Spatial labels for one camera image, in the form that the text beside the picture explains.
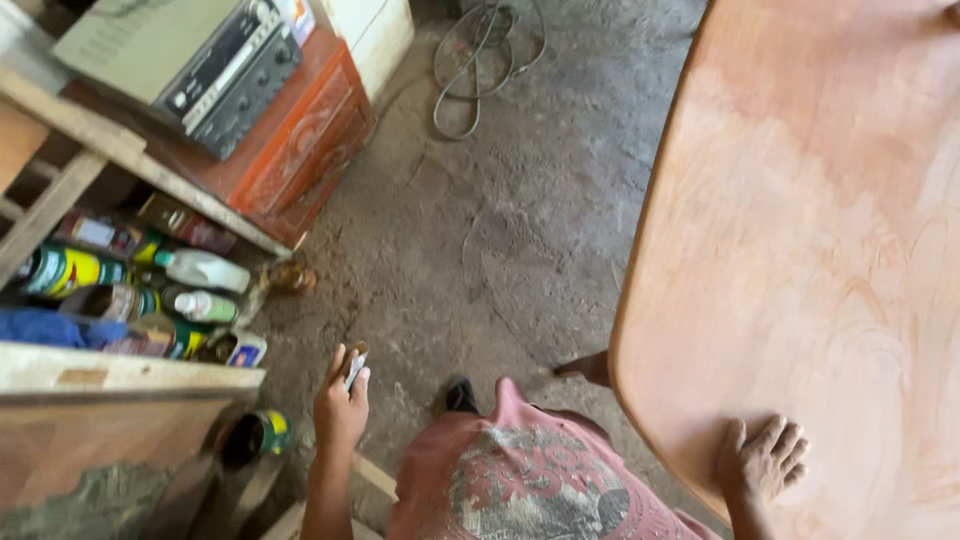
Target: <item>cassette player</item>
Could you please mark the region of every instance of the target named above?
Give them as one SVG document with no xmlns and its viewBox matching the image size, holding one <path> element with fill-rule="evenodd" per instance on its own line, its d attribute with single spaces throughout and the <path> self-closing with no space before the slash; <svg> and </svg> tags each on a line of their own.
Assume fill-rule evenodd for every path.
<svg viewBox="0 0 960 540">
<path fill-rule="evenodd" d="M 220 160 L 302 61 L 269 0 L 99 0 L 54 55 Z"/>
</svg>

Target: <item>bottle cap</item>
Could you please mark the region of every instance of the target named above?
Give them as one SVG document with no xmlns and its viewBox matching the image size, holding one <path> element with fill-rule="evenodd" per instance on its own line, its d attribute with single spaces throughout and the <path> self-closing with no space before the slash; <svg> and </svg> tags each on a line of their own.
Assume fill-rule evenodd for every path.
<svg viewBox="0 0 960 540">
<path fill-rule="evenodd" d="M 167 266 L 174 261 L 174 254 L 168 251 L 158 251 L 154 255 L 154 263 L 157 266 Z"/>
<path fill-rule="evenodd" d="M 180 313 L 190 313 L 197 308 L 197 298 L 189 292 L 181 292 L 174 300 L 174 309 Z"/>
</svg>

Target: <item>wooden table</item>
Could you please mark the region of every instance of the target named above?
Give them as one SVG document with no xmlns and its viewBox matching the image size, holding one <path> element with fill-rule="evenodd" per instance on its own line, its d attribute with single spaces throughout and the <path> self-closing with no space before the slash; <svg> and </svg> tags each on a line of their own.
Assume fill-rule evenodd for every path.
<svg viewBox="0 0 960 540">
<path fill-rule="evenodd" d="M 611 338 L 636 429 L 721 517 L 730 417 L 806 427 L 781 540 L 960 538 L 960 27 L 940 0 L 715 0 Z"/>
</svg>

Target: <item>plastic bottle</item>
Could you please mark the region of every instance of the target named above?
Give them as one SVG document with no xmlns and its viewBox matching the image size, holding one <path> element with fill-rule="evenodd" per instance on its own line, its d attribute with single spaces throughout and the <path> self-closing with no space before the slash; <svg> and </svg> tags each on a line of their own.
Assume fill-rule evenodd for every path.
<svg viewBox="0 0 960 540">
<path fill-rule="evenodd" d="M 201 290 L 177 295 L 174 308 L 195 323 L 231 323 L 237 318 L 237 304 Z"/>
<path fill-rule="evenodd" d="M 206 251 L 159 251 L 154 256 L 154 263 L 166 268 L 169 278 L 197 287 L 222 288 L 243 293 L 250 284 L 250 272 Z"/>
</svg>

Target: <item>table leg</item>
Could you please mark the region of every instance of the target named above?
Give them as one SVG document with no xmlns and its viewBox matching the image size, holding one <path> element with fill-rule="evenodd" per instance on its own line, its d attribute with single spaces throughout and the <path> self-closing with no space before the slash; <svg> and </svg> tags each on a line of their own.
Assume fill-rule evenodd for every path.
<svg viewBox="0 0 960 540">
<path fill-rule="evenodd" d="M 564 378 L 583 375 L 594 384 L 610 388 L 610 373 L 607 372 L 607 351 L 573 360 L 553 370 L 553 374 Z"/>
</svg>

